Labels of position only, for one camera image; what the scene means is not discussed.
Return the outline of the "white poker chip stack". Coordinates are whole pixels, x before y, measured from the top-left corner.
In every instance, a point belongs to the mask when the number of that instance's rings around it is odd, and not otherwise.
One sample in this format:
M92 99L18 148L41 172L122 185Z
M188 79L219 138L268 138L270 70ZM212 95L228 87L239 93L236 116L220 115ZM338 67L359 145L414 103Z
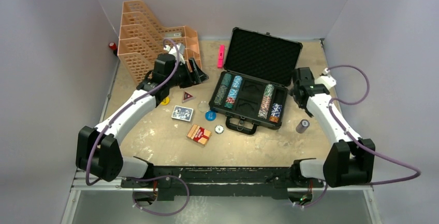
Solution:
M297 133L304 133L310 126L309 120L301 120L299 124L296 126Z

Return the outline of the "blue playing card deck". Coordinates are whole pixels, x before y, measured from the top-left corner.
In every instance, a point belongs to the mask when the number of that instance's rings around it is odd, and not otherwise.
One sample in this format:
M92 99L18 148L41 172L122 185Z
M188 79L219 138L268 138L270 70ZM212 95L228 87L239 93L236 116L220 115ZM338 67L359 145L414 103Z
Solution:
M182 107L182 106L174 106L171 118L174 120L191 122L192 117L194 115L194 109Z

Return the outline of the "black poker chip case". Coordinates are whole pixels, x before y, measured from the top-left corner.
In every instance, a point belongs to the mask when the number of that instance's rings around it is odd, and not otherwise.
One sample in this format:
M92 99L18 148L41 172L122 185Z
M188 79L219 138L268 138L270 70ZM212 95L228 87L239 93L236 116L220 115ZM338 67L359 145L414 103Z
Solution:
M226 116L225 125L228 129L245 135L253 135L259 126L278 130L285 113L292 73L302 48L302 43L297 41L235 27L225 55L223 72L209 101L210 110ZM232 75L231 83L222 103L215 105L215 95L226 73ZM235 104L229 109L224 104L235 76L241 76L243 81ZM259 118L258 111L268 84L274 86L268 116ZM278 123L269 121L274 103L283 106Z

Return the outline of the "red playing card deck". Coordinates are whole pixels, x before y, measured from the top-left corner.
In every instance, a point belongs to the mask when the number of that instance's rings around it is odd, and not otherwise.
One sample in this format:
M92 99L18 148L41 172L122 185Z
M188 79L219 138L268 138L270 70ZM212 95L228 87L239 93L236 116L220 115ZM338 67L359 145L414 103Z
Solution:
M209 130L206 130L205 128L194 124L191 129L189 130L186 137L200 145L205 146L210 139L212 135L212 132Z

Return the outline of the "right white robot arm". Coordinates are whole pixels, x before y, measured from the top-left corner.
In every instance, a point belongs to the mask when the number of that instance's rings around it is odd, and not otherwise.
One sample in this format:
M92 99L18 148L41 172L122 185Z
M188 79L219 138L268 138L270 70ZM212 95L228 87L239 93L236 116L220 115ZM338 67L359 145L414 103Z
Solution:
M330 89L336 80L329 70L315 78L309 67L292 73L292 96L299 108L315 118L326 135L331 149L325 160L295 160L291 181L303 186L311 178L325 181L330 187L367 184L372 180L375 144L363 139L344 119L333 103Z

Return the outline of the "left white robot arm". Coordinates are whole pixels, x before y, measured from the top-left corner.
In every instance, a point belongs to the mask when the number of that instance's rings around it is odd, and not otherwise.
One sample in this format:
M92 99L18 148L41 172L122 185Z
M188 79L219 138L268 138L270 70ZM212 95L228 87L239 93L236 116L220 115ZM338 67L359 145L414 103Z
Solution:
M84 126L78 133L77 168L85 171L85 182L92 186L117 177L131 177L141 187L154 182L152 164L137 157L123 157L120 146L127 134L149 112L169 96L170 89L187 88L208 79L194 58L187 63L171 54L160 54L129 99L109 118L95 127Z

